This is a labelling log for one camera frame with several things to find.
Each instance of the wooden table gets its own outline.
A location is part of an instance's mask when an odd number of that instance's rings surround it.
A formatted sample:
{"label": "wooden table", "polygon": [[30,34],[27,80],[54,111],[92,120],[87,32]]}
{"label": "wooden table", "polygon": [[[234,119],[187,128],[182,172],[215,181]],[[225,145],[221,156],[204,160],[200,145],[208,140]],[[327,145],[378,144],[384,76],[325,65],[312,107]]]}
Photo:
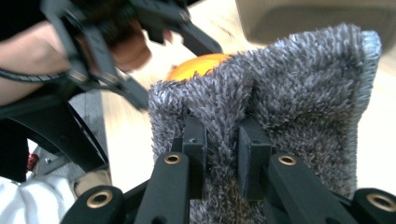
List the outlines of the wooden table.
{"label": "wooden table", "polygon": [[[205,0],[190,7],[192,22],[215,38],[225,53],[264,47],[246,41],[234,0]],[[173,65],[195,57],[181,37],[165,46],[148,43],[151,60],[131,76],[149,88],[165,79]],[[103,92],[107,148],[114,186],[129,190],[150,177],[153,167],[151,127],[123,98]],[[396,194],[396,48],[381,59],[372,100],[359,127],[358,186]]]}

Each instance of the gray container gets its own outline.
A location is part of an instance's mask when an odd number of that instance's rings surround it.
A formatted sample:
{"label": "gray container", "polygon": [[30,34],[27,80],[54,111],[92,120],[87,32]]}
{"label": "gray container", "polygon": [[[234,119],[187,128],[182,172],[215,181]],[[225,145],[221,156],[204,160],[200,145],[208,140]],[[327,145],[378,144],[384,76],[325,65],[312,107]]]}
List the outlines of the gray container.
{"label": "gray container", "polygon": [[235,0],[248,41],[270,44],[303,31],[353,23],[375,30],[383,49],[396,41],[396,0]]}

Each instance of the orange object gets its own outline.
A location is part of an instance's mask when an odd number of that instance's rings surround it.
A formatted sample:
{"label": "orange object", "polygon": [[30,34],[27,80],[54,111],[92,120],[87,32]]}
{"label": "orange object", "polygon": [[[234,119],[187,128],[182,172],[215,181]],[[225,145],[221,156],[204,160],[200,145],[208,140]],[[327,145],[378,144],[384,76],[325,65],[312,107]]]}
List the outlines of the orange object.
{"label": "orange object", "polygon": [[188,60],[178,67],[174,68],[166,78],[166,80],[181,81],[190,79],[194,76],[195,72],[199,76],[209,74],[210,71],[225,59],[230,57],[228,54],[206,54],[191,60]]}

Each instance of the person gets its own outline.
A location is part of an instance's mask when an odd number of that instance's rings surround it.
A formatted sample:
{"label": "person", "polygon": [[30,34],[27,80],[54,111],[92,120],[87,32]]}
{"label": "person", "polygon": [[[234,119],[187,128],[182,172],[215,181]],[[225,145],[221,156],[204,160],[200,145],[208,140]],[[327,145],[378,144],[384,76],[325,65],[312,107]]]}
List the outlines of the person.
{"label": "person", "polygon": [[[46,75],[69,67],[65,49],[54,27],[40,10],[40,0],[3,0],[0,3],[0,68],[26,75]],[[109,47],[116,66],[130,71],[145,64],[151,55],[138,21],[131,20],[128,38]],[[164,32],[171,41],[171,33]],[[1,107],[36,91],[40,83],[0,78]],[[26,139],[0,120],[0,176],[25,181],[28,147]]]}

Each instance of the gray towel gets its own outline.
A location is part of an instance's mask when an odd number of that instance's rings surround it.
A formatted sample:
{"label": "gray towel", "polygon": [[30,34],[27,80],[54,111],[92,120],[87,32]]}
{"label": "gray towel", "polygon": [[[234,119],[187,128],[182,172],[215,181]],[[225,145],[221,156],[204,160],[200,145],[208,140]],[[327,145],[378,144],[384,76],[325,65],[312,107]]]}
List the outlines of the gray towel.
{"label": "gray towel", "polygon": [[265,223],[262,203],[238,194],[235,140],[247,114],[275,150],[299,156],[325,186],[350,197],[357,187],[358,122],[379,56],[375,32],[341,24],[237,53],[209,76],[154,85],[154,159],[183,135],[189,111],[208,130],[205,199],[191,201],[191,223]]}

